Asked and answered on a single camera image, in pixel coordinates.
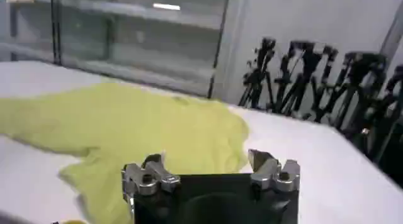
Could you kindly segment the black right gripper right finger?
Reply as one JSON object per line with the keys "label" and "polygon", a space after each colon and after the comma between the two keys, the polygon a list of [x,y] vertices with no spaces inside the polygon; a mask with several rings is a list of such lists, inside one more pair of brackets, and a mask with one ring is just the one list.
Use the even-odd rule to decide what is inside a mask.
{"label": "black right gripper right finger", "polygon": [[247,156],[253,168],[251,183],[260,190],[274,189],[284,193],[300,190],[300,165],[296,160],[287,159],[282,165],[269,152],[252,148],[247,151]]}

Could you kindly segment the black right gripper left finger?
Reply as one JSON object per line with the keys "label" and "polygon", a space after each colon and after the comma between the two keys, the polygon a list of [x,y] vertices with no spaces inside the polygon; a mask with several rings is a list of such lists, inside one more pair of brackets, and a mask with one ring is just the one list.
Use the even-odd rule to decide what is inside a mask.
{"label": "black right gripper left finger", "polygon": [[141,165],[125,164],[121,170],[123,199],[132,203],[135,195],[152,196],[159,190],[173,193],[181,177],[169,172],[164,165],[164,153],[148,155]]}

